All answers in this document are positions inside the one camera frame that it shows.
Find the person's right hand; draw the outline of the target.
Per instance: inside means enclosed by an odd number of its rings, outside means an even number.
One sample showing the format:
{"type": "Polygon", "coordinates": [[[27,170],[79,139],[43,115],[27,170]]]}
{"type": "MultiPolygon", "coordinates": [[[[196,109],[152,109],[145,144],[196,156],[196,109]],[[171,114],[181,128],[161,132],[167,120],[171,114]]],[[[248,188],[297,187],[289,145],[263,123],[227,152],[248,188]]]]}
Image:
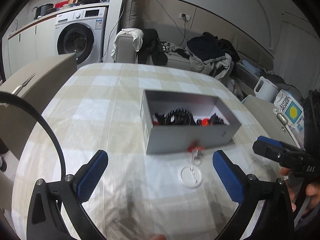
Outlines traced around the person's right hand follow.
{"type": "MultiPolygon", "coordinates": [[[[292,202],[292,209],[295,211],[297,209],[297,197],[296,193],[302,193],[302,187],[300,191],[297,191],[297,187],[295,189],[288,188],[290,199],[292,202]]],[[[298,222],[303,216],[307,216],[316,206],[319,204],[319,182],[313,182],[306,186],[305,189],[306,197],[310,198],[307,206],[303,209],[301,208],[299,212],[302,212],[301,215],[295,218],[295,222],[298,222]]]]}

